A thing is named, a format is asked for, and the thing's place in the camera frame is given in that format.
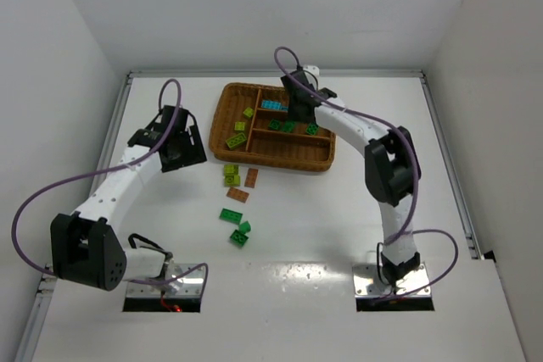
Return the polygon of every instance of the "toy brick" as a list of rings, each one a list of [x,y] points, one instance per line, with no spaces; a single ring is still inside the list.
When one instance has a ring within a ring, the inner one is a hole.
[[[305,129],[305,133],[308,135],[316,135],[316,132],[319,130],[319,126],[316,123],[310,123],[309,126],[307,126],[307,129]]]
[[[292,133],[294,131],[295,126],[296,126],[296,122],[293,122],[292,120],[287,120],[281,130],[287,133]]]
[[[239,227],[238,227],[238,230],[243,233],[244,235],[246,235],[247,233],[251,232],[251,224],[247,221],[245,221],[243,224],[241,224]]]
[[[238,245],[241,248],[244,246],[248,239],[249,237],[247,235],[244,235],[238,230],[234,231],[232,235],[230,235],[230,242]]]
[[[255,111],[252,109],[252,108],[246,108],[244,110],[244,116],[247,118],[247,119],[251,119],[253,117],[253,115],[255,114]]]
[[[224,177],[224,185],[226,187],[239,187],[241,184],[241,177],[239,175],[227,175]]]
[[[230,187],[227,192],[227,197],[235,199],[240,203],[246,203],[247,198],[249,198],[249,193],[245,191],[238,190],[237,188]]]
[[[245,133],[238,133],[236,136],[232,136],[227,139],[227,146],[230,148],[230,150],[233,150],[234,148],[237,148],[247,142],[247,137],[245,136]]]
[[[221,220],[225,220],[227,222],[232,222],[233,224],[239,225],[239,222],[241,222],[241,217],[243,214],[240,214],[236,211],[231,211],[230,209],[223,208],[221,211],[221,215],[219,215],[219,218]]]
[[[281,122],[275,119],[271,120],[270,125],[268,125],[268,129],[272,129],[274,131],[278,131],[280,127],[281,127]]]
[[[237,164],[224,164],[224,175],[239,174],[239,166]]]
[[[258,177],[257,169],[249,169],[247,171],[247,177],[245,178],[245,186],[249,188],[255,188],[256,177]]]

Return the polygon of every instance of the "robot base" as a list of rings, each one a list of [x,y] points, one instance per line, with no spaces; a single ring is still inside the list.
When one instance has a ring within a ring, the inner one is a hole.
[[[170,263],[165,278],[180,275],[182,272],[192,269],[195,265]],[[200,268],[162,287],[129,282],[126,285],[123,311],[170,312],[160,303],[160,296],[164,292],[164,303],[167,305],[177,305],[183,313],[199,313],[204,278],[205,269]]]
[[[392,286],[384,285],[378,278],[377,265],[359,264],[353,266],[355,299],[357,311],[434,311],[432,289],[424,288],[404,298],[390,301],[375,301],[377,298],[392,296]],[[415,290],[428,284],[425,265],[407,274],[396,282],[397,295]]]

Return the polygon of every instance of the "white wall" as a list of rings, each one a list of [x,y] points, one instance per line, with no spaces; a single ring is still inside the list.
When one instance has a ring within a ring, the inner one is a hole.
[[[327,68],[420,69],[461,0],[75,0],[119,72],[270,68],[277,45]]]
[[[11,361],[39,280],[12,249],[14,212],[38,187],[95,168],[120,79],[71,0],[0,0],[0,10],[0,360]],[[34,260],[50,259],[51,219],[89,187],[29,207],[19,235]]]
[[[476,229],[495,251],[531,361],[543,360],[542,28],[543,0],[465,0],[428,70]]]

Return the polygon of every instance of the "orange brick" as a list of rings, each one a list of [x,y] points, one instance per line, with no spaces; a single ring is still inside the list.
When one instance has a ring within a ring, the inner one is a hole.
[[[258,176],[257,169],[248,169],[247,178],[245,178],[245,186],[249,188],[255,188],[256,177]]]
[[[246,203],[247,198],[249,198],[249,193],[238,190],[237,188],[234,188],[234,187],[230,187],[230,189],[227,192],[227,197],[233,198],[242,203]]]

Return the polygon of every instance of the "brown tray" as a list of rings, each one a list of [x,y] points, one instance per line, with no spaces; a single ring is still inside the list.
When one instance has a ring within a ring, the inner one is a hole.
[[[333,162],[336,136],[319,128],[315,136],[305,134],[307,124],[296,123],[292,133],[268,130],[271,120],[282,125],[287,112],[263,109],[262,100],[288,105],[288,94],[278,86],[232,83],[225,86],[217,104],[210,133],[210,149],[219,160],[236,163],[262,164],[284,169],[326,171]],[[251,120],[243,111],[255,111]],[[236,135],[235,122],[245,122],[247,142],[233,150],[226,139]]]

